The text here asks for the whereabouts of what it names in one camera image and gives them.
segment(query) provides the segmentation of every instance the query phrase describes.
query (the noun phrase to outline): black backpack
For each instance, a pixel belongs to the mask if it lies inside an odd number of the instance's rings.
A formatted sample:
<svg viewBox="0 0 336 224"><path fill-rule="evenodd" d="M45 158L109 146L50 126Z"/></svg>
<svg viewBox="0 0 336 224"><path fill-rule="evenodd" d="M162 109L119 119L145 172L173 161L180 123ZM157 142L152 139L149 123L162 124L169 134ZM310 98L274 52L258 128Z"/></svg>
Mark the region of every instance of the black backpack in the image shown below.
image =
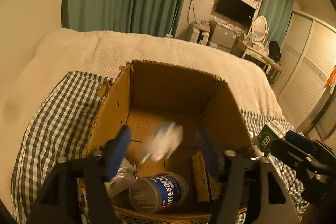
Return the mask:
<svg viewBox="0 0 336 224"><path fill-rule="evenodd" d="M268 45L269 52L268 57L273 59L276 62L280 62L281 53L280 53L280 47L276 41L271 41Z"/></svg>

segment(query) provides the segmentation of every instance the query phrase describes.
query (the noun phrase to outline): white blanket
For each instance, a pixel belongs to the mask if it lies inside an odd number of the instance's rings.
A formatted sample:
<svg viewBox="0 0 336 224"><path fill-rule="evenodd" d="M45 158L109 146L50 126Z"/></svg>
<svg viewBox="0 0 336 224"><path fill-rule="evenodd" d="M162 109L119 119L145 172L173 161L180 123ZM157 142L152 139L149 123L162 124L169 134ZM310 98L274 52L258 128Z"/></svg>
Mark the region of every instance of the white blanket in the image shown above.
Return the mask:
<svg viewBox="0 0 336 224"><path fill-rule="evenodd" d="M228 84L240 108L284 118L263 71L215 48L178 39L112 31L58 29L43 39L0 113L0 198L11 211L11 174L26 127L53 86L73 70L116 77L133 59L154 60L213 73Z"/></svg>

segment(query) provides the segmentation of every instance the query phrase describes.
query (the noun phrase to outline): blue bottle label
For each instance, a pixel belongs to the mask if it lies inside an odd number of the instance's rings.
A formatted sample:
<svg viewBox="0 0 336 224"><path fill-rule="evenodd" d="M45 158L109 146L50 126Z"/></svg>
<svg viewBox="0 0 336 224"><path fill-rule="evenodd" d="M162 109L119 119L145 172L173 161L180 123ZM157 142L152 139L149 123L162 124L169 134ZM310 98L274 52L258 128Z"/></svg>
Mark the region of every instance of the blue bottle label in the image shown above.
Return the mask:
<svg viewBox="0 0 336 224"><path fill-rule="evenodd" d="M169 207L173 202L181 199L182 192L179 183L170 175L157 176L149 178L155 182L155 185L161 193L162 203L160 210Z"/></svg>

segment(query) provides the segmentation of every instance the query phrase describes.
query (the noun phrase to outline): checkered bedsheet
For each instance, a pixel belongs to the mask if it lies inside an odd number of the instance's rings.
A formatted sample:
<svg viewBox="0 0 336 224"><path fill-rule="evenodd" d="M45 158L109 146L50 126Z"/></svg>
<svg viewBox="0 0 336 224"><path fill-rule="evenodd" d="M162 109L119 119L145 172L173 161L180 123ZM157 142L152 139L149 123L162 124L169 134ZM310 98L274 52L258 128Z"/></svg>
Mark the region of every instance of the checkered bedsheet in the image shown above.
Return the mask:
<svg viewBox="0 0 336 224"><path fill-rule="evenodd" d="M26 223L31 206L57 160L66 156L80 158L87 143L91 122L102 103L97 95L103 76L80 71L69 72L41 104L31 119L16 159L11 179L13 216L19 224ZM263 116L241 109L246 127L258 134L265 123L274 117ZM293 126L283 119L276 119L287 131ZM307 203L300 193L303 185L296 173L282 162L276 162L277 171L295 203L298 214L302 214ZM87 204L80 197L83 223L87 222ZM243 223L241 215L237 223Z"/></svg>

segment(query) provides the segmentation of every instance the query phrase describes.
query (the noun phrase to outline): television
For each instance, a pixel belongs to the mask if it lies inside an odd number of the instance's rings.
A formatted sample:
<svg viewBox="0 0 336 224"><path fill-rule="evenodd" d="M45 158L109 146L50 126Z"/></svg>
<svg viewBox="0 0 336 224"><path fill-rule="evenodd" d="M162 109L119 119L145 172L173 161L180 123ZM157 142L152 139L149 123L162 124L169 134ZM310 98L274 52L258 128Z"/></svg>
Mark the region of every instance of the television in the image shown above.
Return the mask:
<svg viewBox="0 0 336 224"><path fill-rule="evenodd" d="M216 12L248 27L255 9L241 0L219 0Z"/></svg>

